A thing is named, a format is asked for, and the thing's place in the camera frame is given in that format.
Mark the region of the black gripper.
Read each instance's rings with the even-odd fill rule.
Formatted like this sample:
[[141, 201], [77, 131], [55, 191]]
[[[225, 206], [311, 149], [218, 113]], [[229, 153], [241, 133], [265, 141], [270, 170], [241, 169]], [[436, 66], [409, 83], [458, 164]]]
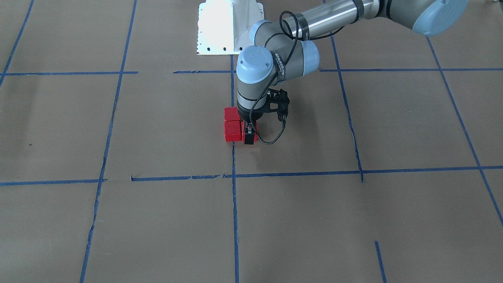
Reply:
[[251, 113], [250, 118], [250, 109], [244, 108], [241, 105], [238, 105], [237, 109], [241, 121], [244, 124], [244, 144], [253, 145], [257, 137], [253, 124], [257, 125], [257, 120], [259, 120], [262, 117], [262, 113], [254, 109]]

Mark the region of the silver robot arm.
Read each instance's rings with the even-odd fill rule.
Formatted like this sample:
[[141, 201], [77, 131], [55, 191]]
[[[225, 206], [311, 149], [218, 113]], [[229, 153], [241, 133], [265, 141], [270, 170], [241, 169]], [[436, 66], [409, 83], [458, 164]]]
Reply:
[[286, 91], [272, 87], [318, 70], [316, 40], [379, 17], [436, 36], [449, 29], [467, 5], [467, 0], [333, 0], [299, 13], [283, 11], [276, 22], [255, 22], [249, 30], [251, 45], [237, 59], [240, 121], [225, 122], [225, 129], [240, 126], [241, 141], [247, 145], [262, 139], [257, 120], [265, 113], [276, 113], [284, 129], [290, 100]]

